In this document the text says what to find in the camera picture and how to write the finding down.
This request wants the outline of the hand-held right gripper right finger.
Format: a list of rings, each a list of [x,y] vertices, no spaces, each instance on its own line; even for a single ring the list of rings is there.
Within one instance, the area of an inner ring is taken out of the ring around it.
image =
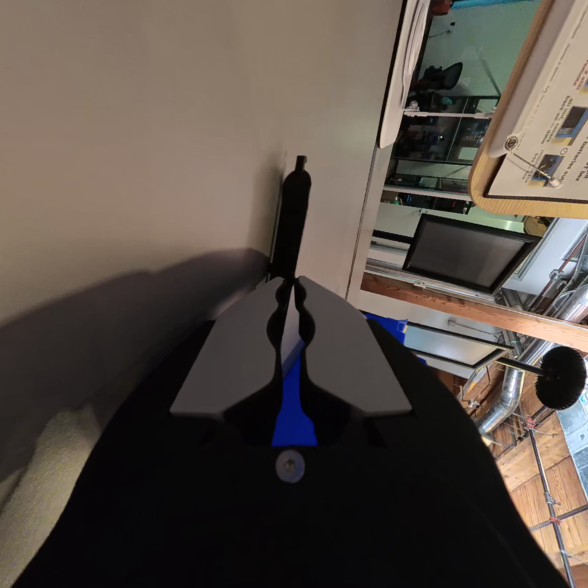
[[[410,402],[367,319],[306,276],[295,281],[299,336],[310,382],[366,416],[410,412]]]

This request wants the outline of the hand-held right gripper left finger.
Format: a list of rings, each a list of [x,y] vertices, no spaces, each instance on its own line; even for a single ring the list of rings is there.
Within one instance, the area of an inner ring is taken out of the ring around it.
[[[174,416],[221,417],[282,373],[292,283],[260,284],[217,318],[171,406]]]

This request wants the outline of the blue plastic bin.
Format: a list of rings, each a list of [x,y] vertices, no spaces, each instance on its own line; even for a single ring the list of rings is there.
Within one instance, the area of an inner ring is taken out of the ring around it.
[[[299,341],[288,357],[283,375],[282,406],[277,416],[272,445],[317,446],[315,426],[300,401],[300,367],[304,342]]]

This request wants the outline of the black remote battery cover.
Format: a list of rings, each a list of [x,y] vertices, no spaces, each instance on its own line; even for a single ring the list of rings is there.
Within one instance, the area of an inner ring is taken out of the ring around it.
[[[270,255],[270,280],[293,279],[295,275],[312,186],[306,162],[305,155],[298,155],[294,170],[282,183]]]

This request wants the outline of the black monitor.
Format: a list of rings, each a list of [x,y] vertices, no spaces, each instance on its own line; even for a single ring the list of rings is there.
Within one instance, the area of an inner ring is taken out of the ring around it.
[[[402,270],[494,295],[540,240],[525,233],[424,214]]]

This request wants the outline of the black mesh office chair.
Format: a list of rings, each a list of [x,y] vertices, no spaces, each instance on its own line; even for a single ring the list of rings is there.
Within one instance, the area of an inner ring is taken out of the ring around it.
[[[428,67],[422,77],[411,85],[412,98],[422,112],[443,112],[452,105],[452,99],[442,92],[452,90],[459,82],[463,63],[456,62],[447,68]]]

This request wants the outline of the white curved panel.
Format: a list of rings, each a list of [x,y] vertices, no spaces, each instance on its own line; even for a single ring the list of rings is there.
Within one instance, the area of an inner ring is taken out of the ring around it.
[[[398,30],[378,133],[378,148],[392,145],[410,92],[427,27],[430,1],[406,1]]]

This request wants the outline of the instruction poster board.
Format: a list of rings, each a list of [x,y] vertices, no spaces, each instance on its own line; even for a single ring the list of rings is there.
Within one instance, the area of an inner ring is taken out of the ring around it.
[[[587,1],[542,1],[468,178],[501,215],[587,219]]]

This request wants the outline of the thin silver air duct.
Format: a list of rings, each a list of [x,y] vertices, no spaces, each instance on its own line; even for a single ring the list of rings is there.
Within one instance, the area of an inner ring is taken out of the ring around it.
[[[566,292],[556,301],[554,319],[579,324],[587,316],[587,284]],[[531,366],[540,366],[543,356],[556,348],[555,342],[535,339],[520,355],[519,361]],[[490,434],[517,409],[523,391],[525,372],[507,367],[501,392],[489,410],[476,421],[482,434]]]

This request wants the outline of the large silver air duct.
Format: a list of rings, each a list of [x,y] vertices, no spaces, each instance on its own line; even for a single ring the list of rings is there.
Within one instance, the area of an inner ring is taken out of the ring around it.
[[[587,488],[587,409],[577,401],[557,415],[577,474]]]

